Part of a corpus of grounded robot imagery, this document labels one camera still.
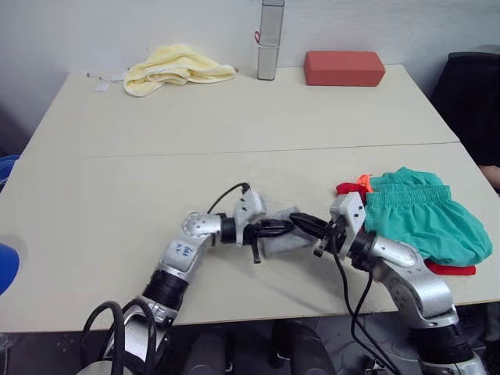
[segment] white tabletop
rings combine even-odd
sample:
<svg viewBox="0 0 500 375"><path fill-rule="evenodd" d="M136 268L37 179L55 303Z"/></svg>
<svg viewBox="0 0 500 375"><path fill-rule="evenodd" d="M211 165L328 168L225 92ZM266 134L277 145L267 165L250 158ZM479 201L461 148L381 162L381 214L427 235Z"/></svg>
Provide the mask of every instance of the white tabletop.
<svg viewBox="0 0 500 375"><path fill-rule="evenodd" d="M146 98L68 77L0 194L0 242L21 258L0 296L0 331L79 330L100 302L129 301L184 217L236 182L270 210L297 205L326 219L334 185L400 166L450 184L494 243L476 276L446 278L455 301L500 298L500 201L401 66L387 66L378 87L308 87L301 68L274 82L245 74ZM358 298L366 275L347 267ZM393 309L375 284L364 310ZM256 266L249 248L223 246L209 251L175 323L345 312L331 259L299 252Z"/></svg>
<svg viewBox="0 0 500 375"><path fill-rule="evenodd" d="M70 75L25 153L174 155L456 142L400 65L376 87L307 86L302 68L274 81L242 70L218 84L168 85L145 98Z"/></svg>
<svg viewBox="0 0 500 375"><path fill-rule="evenodd" d="M246 180L270 210L297 205L327 218L333 186L400 166L436 173L453 198L485 225L495 251L474 277L446 277L458 303L498 299L500 200L461 144L288 152L21 160L0 195L0 241L21 253L21 269L0 296L0 331L79 330L107 299L142 292L184 217ZM221 208L230 208L228 199ZM366 275L348 266L358 298ZM373 286L365 311L395 309ZM249 248L211 249L188 288L176 323L345 313L331 259L295 252L251 261ZM106 327L102 321L96 327Z"/></svg>

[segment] black rubber joint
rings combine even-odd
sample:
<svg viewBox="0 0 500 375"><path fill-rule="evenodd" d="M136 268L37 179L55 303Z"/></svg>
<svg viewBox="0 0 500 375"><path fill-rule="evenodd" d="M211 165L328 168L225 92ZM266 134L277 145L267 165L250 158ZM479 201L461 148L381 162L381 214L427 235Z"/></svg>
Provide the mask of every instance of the black rubber joint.
<svg viewBox="0 0 500 375"><path fill-rule="evenodd" d="M412 342L424 362L446 364L472 359L474 354L458 324L411 330Z"/></svg>
<svg viewBox="0 0 500 375"><path fill-rule="evenodd" d="M187 281L171 273L164 270L155 270L142 295L161 305L179 311L188 285Z"/></svg>

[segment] blue object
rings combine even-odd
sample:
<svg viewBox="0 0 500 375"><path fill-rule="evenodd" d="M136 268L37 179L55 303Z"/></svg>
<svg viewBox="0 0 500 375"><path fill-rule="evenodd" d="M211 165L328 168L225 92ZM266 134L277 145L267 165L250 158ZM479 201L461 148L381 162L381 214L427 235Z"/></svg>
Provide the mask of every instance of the blue object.
<svg viewBox="0 0 500 375"><path fill-rule="evenodd" d="M0 295L14 281L19 269L19 256L13 248L0 244Z"/></svg>
<svg viewBox="0 0 500 375"><path fill-rule="evenodd" d="M0 184L7 182L10 172L13 170L14 163L19 157L19 155L10 155L0 158Z"/></svg>

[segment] red cloth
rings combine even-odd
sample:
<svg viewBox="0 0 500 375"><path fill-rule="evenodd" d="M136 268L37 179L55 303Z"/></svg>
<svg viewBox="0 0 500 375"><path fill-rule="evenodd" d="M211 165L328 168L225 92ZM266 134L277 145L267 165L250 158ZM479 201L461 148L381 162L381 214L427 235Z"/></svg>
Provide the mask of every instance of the red cloth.
<svg viewBox="0 0 500 375"><path fill-rule="evenodd" d="M344 182L343 184L337 185L337 194L347 194L357 191L361 195L362 203L366 204L366 193L368 189L362 185L351 184L350 182Z"/></svg>
<svg viewBox="0 0 500 375"><path fill-rule="evenodd" d="M429 270L436 273L437 275L472 276L476 274L476 266L442 266L441 264L436 264L434 262L431 262L430 260L426 260L425 265Z"/></svg>

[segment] orange tag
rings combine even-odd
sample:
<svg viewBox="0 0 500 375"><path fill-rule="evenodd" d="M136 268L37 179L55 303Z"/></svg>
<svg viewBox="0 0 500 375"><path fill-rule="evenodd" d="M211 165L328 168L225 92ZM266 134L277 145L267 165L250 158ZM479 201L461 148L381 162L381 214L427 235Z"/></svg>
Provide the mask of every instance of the orange tag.
<svg viewBox="0 0 500 375"><path fill-rule="evenodd" d="M370 186L369 174L362 174L361 176L359 176L358 180L356 180L356 183L358 185L364 186L369 193L373 193L373 189Z"/></svg>

